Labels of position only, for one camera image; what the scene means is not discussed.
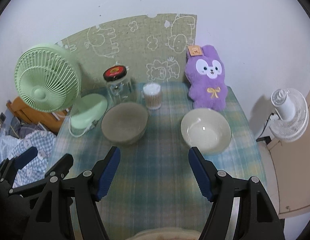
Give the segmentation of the green cartoon wall mat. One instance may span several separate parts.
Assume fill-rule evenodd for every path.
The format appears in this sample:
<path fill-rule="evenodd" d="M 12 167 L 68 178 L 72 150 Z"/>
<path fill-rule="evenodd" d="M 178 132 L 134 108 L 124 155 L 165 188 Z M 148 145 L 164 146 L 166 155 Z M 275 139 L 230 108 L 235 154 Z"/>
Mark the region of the green cartoon wall mat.
<path fill-rule="evenodd" d="M 132 16 L 84 29 L 57 42 L 79 62 L 82 91 L 105 85 L 103 73 L 122 65 L 135 82 L 181 82 L 197 15 Z"/>

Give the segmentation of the cotton swab container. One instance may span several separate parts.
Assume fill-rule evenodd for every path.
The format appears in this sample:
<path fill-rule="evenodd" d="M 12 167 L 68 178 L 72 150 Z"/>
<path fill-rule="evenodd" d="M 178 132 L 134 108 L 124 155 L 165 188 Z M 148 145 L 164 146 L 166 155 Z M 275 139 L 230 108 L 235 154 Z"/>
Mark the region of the cotton swab container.
<path fill-rule="evenodd" d="M 150 110 L 157 110 L 162 105 L 162 89 L 158 83 L 150 82 L 143 86 L 145 105 Z"/>

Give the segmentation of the wall outlet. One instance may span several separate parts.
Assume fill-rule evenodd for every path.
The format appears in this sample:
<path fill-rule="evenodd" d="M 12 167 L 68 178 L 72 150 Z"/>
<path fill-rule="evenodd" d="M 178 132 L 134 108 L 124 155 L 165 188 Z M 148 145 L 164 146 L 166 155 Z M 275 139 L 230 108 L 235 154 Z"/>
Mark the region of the wall outlet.
<path fill-rule="evenodd" d="M 5 120 L 6 120 L 6 116 L 3 113 L 1 113 L 0 114 L 0 131 L 1 131 L 1 128 L 2 128 Z"/>

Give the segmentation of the purple plush bunny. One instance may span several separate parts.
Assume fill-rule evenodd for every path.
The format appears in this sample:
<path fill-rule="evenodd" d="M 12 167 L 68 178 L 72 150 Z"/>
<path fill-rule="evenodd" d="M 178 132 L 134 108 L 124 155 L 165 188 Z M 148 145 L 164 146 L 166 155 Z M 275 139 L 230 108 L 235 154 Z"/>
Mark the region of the purple plush bunny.
<path fill-rule="evenodd" d="M 225 109 L 228 94 L 225 68 L 214 46 L 188 46 L 185 76 L 190 83 L 189 97 L 194 109 Z"/>

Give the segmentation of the white floor fan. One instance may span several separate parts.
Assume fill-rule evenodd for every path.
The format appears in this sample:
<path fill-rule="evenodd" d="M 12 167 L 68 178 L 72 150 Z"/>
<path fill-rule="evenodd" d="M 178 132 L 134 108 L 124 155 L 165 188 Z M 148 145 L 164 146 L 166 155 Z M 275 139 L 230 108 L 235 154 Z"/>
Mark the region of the white floor fan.
<path fill-rule="evenodd" d="M 271 118 L 269 129 L 276 139 L 294 142 L 306 131 L 309 111 L 306 99 L 294 88 L 277 89 L 271 94 L 275 117 Z"/>

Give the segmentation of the wooden bed headboard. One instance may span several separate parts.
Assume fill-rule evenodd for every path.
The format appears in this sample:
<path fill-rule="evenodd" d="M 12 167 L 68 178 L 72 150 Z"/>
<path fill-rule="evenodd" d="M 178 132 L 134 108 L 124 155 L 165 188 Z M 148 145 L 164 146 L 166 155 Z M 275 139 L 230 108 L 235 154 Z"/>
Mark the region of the wooden bed headboard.
<path fill-rule="evenodd" d="M 70 111 L 67 108 L 66 110 L 54 113 L 40 112 L 24 103 L 19 96 L 16 97 L 13 102 L 8 100 L 6 106 L 19 120 L 27 124 L 37 125 L 41 123 L 54 134 L 58 134 L 68 111 Z"/>

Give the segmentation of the plaid tablecloth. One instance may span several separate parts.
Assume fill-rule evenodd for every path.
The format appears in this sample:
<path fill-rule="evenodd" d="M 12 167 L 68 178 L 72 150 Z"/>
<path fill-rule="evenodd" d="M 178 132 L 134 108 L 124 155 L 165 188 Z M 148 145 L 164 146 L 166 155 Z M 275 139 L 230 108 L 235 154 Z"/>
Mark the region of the plaid tablecloth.
<path fill-rule="evenodd" d="M 181 120 L 193 104 L 188 87 L 182 82 L 162 83 L 161 87 L 162 106 L 149 112 L 146 131 L 136 143 L 110 142 L 101 131 L 101 121 L 75 138 L 69 133 L 67 118 L 49 157 L 47 169 L 64 154 L 71 154 L 74 163 L 67 178 L 72 178 L 104 159 L 111 146 L 120 149 L 120 164 L 108 194 L 97 203 L 110 239 L 127 239 L 144 230 L 164 227 L 201 231 L 209 215 L 212 203 L 200 192 L 188 161 L 189 146 L 180 132 Z M 220 154 L 202 155 L 232 177 L 257 176 L 266 188 L 261 154 L 230 87 L 226 102 L 221 114 L 230 125 L 231 143 Z"/>

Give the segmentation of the beige door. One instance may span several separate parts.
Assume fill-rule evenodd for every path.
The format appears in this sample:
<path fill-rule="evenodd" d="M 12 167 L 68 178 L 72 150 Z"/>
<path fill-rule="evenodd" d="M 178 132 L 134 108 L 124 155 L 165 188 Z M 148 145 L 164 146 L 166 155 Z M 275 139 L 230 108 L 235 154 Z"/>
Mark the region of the beige door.
<path fill-rule="evenodd" d="M 275 90 L 288 88 L 294 87 L 278 86 Z M 289 218 L 310 212 L 310 183 L 302 181 L 306 176 L 310 176 L 310 94 L 308 96 L 301 94 L 306 99 L 309 111 L 309 121 L 305 133 L 294 142 L 280 141 L 272 134 L 274 139 L 269 146 L 278 182 L 280 218 Z"/>

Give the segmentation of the glass jar black lid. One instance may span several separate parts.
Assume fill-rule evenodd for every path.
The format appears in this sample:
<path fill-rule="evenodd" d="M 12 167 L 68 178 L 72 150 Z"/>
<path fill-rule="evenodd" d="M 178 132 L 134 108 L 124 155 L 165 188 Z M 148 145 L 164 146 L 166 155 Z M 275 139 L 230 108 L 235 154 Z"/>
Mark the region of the glass jar black lid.
<path fill-rule="evenodd" d="M 122 65 L 108 68 L 103 73 L 107 91 L 113 104 L 129 102 L 133 100 L 133 88 L 127 68 Z"/>

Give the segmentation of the olive green bowl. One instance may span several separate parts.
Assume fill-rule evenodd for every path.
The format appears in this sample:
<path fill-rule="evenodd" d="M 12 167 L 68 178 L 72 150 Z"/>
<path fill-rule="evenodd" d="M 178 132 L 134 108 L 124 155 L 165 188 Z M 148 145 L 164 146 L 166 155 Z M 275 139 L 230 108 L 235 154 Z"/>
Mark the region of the olive green bowl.
<path fill-rule="evenodd" d="M 120 103 L 105 113 L 101 130 L 109 141 L 130 145 L 144 135 L 148 117 L 144 106 L 135 102 Z"/>

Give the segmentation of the green desk fan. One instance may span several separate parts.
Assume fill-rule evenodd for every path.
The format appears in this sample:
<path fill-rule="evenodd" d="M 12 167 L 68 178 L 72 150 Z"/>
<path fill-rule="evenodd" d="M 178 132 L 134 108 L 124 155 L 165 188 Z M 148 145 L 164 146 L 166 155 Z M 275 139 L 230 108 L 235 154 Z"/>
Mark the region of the green desk fan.
<path fill-rule="evenodd" d="M 81 95 L 82 72 L 71 53 L 56 44 L 25 51 L 14 72 L 18 95 L 32 109 L 53 113 L 71 109 L 69 129 L 88 131 L 108 108 L 105 96 Z"/>

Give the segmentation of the cream plate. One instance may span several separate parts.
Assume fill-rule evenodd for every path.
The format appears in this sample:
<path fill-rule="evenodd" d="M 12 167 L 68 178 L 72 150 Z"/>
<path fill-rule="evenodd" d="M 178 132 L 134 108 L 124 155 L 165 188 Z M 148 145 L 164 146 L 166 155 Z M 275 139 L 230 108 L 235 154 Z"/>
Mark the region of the cream plate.
<path fill-rule="evenodd" d="M 199 239 L 200 232 L 175 227 L 149 229 L 138 232 L 130 237 L 131 240 L 139 239 Z"/>

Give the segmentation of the blue checkered blanket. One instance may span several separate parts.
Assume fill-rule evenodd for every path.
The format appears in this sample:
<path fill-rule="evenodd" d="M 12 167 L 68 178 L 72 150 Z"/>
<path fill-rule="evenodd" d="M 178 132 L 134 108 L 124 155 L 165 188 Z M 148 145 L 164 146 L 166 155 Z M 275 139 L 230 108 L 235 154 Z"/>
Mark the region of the blue checkered blanket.
<path fill-rule="evenodd" d="M 13 187 L 20 187 L 44 178 L 48 161 L 53 150 L 56 136 L 48 131 L 33 131 L 24 139 L 18 139 L 3 129 L 0 134 L 0 163 L 5 159 L 12 159 L 34 146 L 38 150 L 37 156 L 24 168 L 17 172 Z"/>

